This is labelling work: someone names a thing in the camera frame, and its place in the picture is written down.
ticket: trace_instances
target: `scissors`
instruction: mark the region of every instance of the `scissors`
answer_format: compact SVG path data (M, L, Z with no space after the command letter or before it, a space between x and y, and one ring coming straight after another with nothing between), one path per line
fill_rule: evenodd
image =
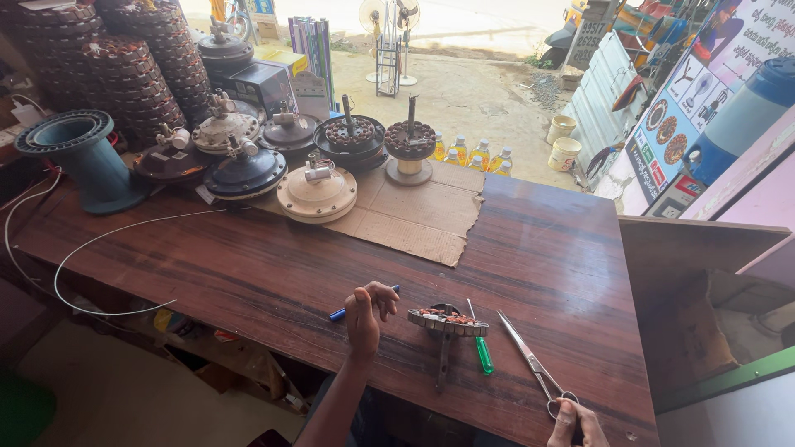
M522 340L522 337L519 335L519 332L516 332L516 328L510 323L510 321L508 321L505 313L503 313L502 310L499 310L497 313L499 313L499 317L502 318L502 322L505 323L508 333L510 334L511 338L514 339L514 343L516 343L516 345L519 347L519 351L522 351L522 355L525 357L525 360L527 360L527 364L530 365L530 369L533 370L533 374L535 374L536 378L538 378L538 382L541 383L541 388L544 388L544 393L547 395L548 399L547 411L549 412L549 415L557 419L557 416L553 414L551 407L552 404L557 405L557 401L553 399L552 395L549 394L549 390L547 390L546 384L544 384L544 378L541 377L542 374L545 375L553 385L555 385L555 388L557 388L557 390L560 392L561 398L570 398L574 402L580 403L574 393L571 391L563 391L563 388L561 388L560 385L555 382L555 379L553 379L552 376L547 372L546 368L541 366L541 362L538 361L535 354L533 354L533 352L530 351L530 348L527 347L525 341Z

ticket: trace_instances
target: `road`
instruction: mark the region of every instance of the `road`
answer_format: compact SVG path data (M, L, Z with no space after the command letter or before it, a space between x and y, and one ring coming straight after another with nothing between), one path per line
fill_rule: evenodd
M416 0L420 19L412 30L411 45L422 48L460 47L528 56L551 32L563 26L568 0ZM180 0L188 20L210 14L208 0ZM277 20L313 16L329 20L332 32L363 34L359 23L361 2L346 0L275 1Z

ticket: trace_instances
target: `white bucket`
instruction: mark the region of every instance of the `white bucket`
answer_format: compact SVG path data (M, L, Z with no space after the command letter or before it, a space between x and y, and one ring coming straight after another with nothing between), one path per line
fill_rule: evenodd
M547 134L547 143L555 144L558 138L566 138L572 134L574 128L577 127L577 120L566 115L558 115L552 118L552 125L549 127Z
M577 140L571 138L558 138L552 144L552 153L549 155L549 162L547 163L550 168L556 171L568 171L580 153L583 145Z

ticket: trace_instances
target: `hand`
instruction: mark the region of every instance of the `hand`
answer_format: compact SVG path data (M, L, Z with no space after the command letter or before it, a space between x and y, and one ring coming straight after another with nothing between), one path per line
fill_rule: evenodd
M387 313L395 315L400 300L391 287L373 281L364 287L357 287L345 300L345 323L348 343L351 344L350 357L354 361L370 362L378 351L378 322L373 317L373 301L380 309L381 320L386 322Z
M583 429L583 447L610 447L596 413L568 398L558 398L557 403L560 405L560 412L547 447L572 447L577 421L580 421Z

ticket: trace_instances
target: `wooden workbench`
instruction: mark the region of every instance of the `wooden workbench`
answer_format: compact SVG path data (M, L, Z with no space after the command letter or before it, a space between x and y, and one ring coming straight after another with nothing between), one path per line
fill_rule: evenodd
M61 185L48 211L73 187ZM65 268L336 371L344 324L328 314L355 286L400 284L382 324L370 385L525 445L546 445L546 397L497 316L502 309L557 382L601 418L612 447L659 445L619 222L609 200L488 174L486 199L458 268L249 209L130 228L86 247ZM12 228L35 205L17 210ZM69 194L13 241L60 263L80 244L153 218L211 209L166 189L138 207L89 216ZM447 389L434 391L440 343L406 310L449 302L491 324L496 370L483 375L474 341L451 348Z

